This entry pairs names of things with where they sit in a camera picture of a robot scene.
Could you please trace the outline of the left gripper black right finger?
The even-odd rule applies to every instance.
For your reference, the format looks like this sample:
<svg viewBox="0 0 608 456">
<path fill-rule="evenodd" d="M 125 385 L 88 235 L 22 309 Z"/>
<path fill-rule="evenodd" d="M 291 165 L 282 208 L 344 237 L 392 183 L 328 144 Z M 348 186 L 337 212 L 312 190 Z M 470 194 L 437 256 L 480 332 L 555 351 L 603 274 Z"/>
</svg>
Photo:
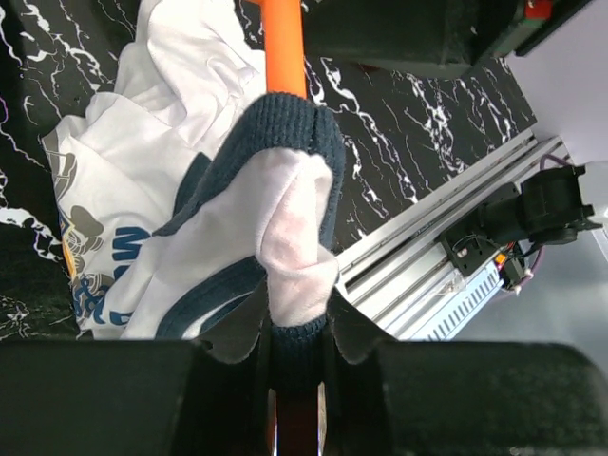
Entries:
<svg viewBox="0 0 608 456">
<path fill-rule="evenodd" d="M 323 335 L 327 411 L 325 455 L 416 455 L 408 421 L 418 346 L 400 342 L 332 292 Z"/>
</svg>

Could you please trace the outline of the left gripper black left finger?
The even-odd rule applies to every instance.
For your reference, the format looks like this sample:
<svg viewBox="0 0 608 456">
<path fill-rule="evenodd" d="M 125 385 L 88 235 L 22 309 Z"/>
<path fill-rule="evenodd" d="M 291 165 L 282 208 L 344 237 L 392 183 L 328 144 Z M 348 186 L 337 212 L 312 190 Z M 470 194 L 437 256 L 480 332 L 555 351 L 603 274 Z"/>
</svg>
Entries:
<svg viewBox="0 0 608 456">
<path fill-rule="evenodd" d="M 267 283 L 196 339 L 175 430 L 177 455 L 267 455 Z"/>
</svg>

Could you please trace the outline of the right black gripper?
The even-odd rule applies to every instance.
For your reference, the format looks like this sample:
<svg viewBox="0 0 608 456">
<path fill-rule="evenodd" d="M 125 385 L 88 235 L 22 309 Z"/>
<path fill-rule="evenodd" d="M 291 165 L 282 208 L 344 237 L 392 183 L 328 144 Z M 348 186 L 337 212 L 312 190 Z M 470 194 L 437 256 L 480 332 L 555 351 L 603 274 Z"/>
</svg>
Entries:
<svg viewBox="0 0 608 456">
<path fill-rule="evenodd" d="M 303 16 L 305 53 L 362 67 L 458 79 L 491 58 L 525 56 L 585 1 L 318 1 Z"/>
</svg>

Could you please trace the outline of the orange hanger with white top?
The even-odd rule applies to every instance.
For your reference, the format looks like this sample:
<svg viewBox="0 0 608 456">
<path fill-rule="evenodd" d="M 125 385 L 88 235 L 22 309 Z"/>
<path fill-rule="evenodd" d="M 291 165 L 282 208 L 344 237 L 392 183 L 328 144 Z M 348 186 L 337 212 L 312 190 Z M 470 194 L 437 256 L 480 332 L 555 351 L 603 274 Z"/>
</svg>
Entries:
<svg viewBox="0 0 608 456">
<path fill-rule="evenodd" d="M 301 7 L 298 1 L 258 2 L 264 29 L 266 86 L 271 92 L 307 97 Z M 315 455 L 318 450 L 316 395 L 275 396 L 276 451 Z"/>
</svg>

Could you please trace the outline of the white tank top navy trim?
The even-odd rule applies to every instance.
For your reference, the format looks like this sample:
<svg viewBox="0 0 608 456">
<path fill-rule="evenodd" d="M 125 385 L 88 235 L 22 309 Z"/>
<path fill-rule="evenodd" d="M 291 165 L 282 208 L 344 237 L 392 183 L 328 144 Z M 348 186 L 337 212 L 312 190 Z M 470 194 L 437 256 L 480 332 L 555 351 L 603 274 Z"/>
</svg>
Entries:
<svg viewBox="0 0 608 456">
<path fill-rule="evenodd" d="M 193 338 L 265 283 L 271 387 L 321 382 L 343 138 L 266 91 L 233 2 L 141 2 L 114 87 L 43 145 L 82 332 Z"/>
</svg>

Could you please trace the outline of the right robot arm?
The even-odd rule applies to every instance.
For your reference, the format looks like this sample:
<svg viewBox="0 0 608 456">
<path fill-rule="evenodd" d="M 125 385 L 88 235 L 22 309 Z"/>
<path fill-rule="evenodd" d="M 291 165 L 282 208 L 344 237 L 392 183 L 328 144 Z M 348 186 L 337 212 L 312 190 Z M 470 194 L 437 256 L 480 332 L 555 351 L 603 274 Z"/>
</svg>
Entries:
<svg viewBox="0 0 608 456">
<path fill-rule="evenodd" d="M 322 1 L 304 18 L 307 52 L 418 77 L 456 79 L 490 58 L 522 57 L 584 1 Z M 440 239 L 457 253 L 474 240 L 499 247 L 565 244 L 607 221 L 607 199 L 592 189 L 604 162 L 564 165 L 525 180 L 514 196 L 484 202 Z"/>
</svg>

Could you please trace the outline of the black marble patterned mat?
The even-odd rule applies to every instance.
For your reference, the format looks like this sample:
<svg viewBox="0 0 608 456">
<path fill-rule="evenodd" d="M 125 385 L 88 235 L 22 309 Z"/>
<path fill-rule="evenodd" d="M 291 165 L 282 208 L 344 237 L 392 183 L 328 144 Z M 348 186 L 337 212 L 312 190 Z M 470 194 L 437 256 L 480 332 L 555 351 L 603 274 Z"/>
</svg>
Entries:
<svg viewBox="0 0 608 456">
<path fill-rule="evenodd" d="M 135 1 L 1 5 L 1 336 L 73 338 L 67 270 L 40 141 L 112 87 L 135 36 Z M 348 172 L 335 246 L 345 250 L 530 127 L 503 60 L 461 80 L 424 80 L 327 58 L 310 93 L 334 111 Z"/>
</svg>

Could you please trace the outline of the aluminium mounting rail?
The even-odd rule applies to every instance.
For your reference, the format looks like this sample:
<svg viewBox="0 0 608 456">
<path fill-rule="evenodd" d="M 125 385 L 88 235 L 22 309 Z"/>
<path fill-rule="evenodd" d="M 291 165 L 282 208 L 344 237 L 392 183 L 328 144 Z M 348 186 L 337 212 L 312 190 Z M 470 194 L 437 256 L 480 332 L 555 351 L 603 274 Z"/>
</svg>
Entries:
<svg viewBox="0 0 608 456">
<path fill-rule="evenodd" d="M 503 283 L 490 257 L 463 276 L 439 236 L 502 185 L 532 176 L 546 154 L 569 157 L 561 138 L 538 142 L 526 129 L 339 254 L 348 301 L 397 339 L 453 338 Z"/>
</svg>

